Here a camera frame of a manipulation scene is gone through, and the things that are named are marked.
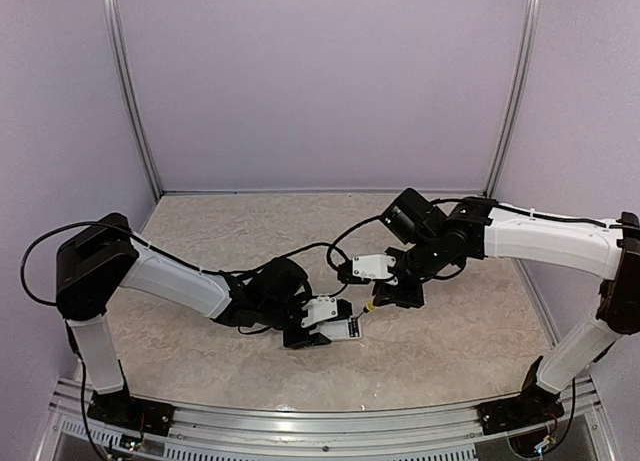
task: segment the white wall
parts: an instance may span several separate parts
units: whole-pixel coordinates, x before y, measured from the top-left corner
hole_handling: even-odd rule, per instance
[[[75,360],[55,308],[23,294],[38,235],[153,202],[125,117],[101,0],[0,0],[0,449],[27,459],[59,375]],[[52,299],[54,251],[34,253],[33,290]]]
[[[119,0],[168,190],[484,188],[526,0]]]
[[[640,213],[640,0],[542,0],[531,71],[499,198],[594,217]],[[598,280],[531,266],[562,333]],[[640,335],[592,370],[622,460],[640,453]]]

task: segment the robotic arm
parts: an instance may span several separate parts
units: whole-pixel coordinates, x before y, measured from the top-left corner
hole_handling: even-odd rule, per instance
[[[443,268],[463,269],[468,258],[521,258],[599,276],[603,282],[597,313],[531,366],[518,396],[479,406],[485,434],[560,417],[564,411],[559,394],[571,380],[621,336],[640,331],[638,218],[623,213],[618,221],[577,219],[486,198],[458,201],[446,215],[436,202],[405,190],[380,221],[412,246],[346,261],[337,267],[338,279],[347,284],[373,281],[372,309],[388,304],[421,307],[422,285],[446,279],[438,274]],[[145,426],[159,435],[166,435],[171,420],[171,406],[129,396],[104,316],[118,286],[169,299],[226,326],[258,323],[282,330],[285,347],[360,337],[351,304],[314,296],[304,270],[288,258],[275,258],[252,276],[205,271],[127,234],[122,215],[111,214],[101,223],[64,243],[57,255],[56,303],[94,385],[92,418],[130,427],[139,426],[144,413],[145,420],[163,420]]]

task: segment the vertical metal post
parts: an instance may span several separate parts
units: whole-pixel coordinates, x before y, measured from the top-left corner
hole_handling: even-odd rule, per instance
[[[536,27],[538,25],[538,13],[540,11],[540,0],[527,0],[525,10],[525,19],[522,26],[522,35],[520,37],[520,47],[518,50],[518,58],[516,60],[516,71],[511,84],[509,93],[509,102],[507,110],[500,128],[500,138],[498,147],[493,158],[489,178],[484,189],[485,196],[492,197],[498,187],[498,181],[507,159],[507,152],[511,145],[513,130],[518,117],[520,102],[524,93],[524,86],[529,71],[529,63],[531,61],[531,51],[533,49],[533,41],[536,35]]]
[[[124,99],[127,115],[131,123],[133,138],[142,161],[144,173],[149,183],[149,187],[156,202],[160,200],[164,191],[158,175],[158,169],[153,161],[151,149],[147,142],[147,136],[144,132],[140,110],[136,101],[133,83],[131,82],[131,73],[127,62],[127,51],[125,49],[124,34],[122,32],[122,22],[120,20],[120,11],[118,9],[118,0],[103,0],[104,9],[107,15],[107,27],[109,29],[109,37],[111,39],[111,47],[116,62],[116,69],[120,78],[120,87],[122,88],[122,96]]]

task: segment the white object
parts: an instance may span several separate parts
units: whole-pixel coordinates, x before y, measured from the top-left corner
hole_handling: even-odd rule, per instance
[[[360,321],[356,318],[320,323],[315,329],[311,330],[310,333],[321,333],[332,342],[355,341],[362,338]]]
[[[93,389],[98,394],[120,391],[124,386],[124,378],[106,316],[99,315],[87,321],[68,320],[67,323],[87,366]]]
[[[537,385],[553,394],[561,392],[585,366],[622,337],[590,313],[546,354],[538,367]]]
[[[318,296],[303,306],[302,310],[305,311],[307,315],[302,319],[300,326],[306,328],[335,318],[338,315],[338,303],[336,302],[336,298]]]
[[[352,274],[363,279],[387,279],[387,284],[396,285],[398,279],[389,271],[396,265],[396,258],[384,254],[358,256],[352,261]]]
[[[131,240],[140,256],[120,286],[168,299],[215,319],[229,305],[229,285],[222,276],[194,271]]]
[[[546,221],[533,217],[534,212],[530,210],[527,216],[492,209],[491,225],[484,230],[485,255],[529,259],[579,269],[602,279],[615,278],[622,254],[617,244],[622,239],[621,229]],[[613,219],[599,221],[607,226],[616,224]]]

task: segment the beige table surface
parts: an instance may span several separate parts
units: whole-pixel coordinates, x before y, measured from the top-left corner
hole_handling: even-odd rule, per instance
[[[333,240],[395,195],[165,196],[144,230],[163,249],[212,269],[242,269],[301,245]],[[400,246],[379,224],[341,246],[349,256]],[[295,259],[314,292],[339,284],[318,249]],[[356,310],[371,286],[343,295]],[[134,394],[249,409],[347,411],[474,400],[517,391],[548,349],[510,260],[471,260],[463,275],[424,286],[419,310],[380,308],[363,339],[292,351],[279,332],[242,336],[186,308],[131,290],[108,306]]]

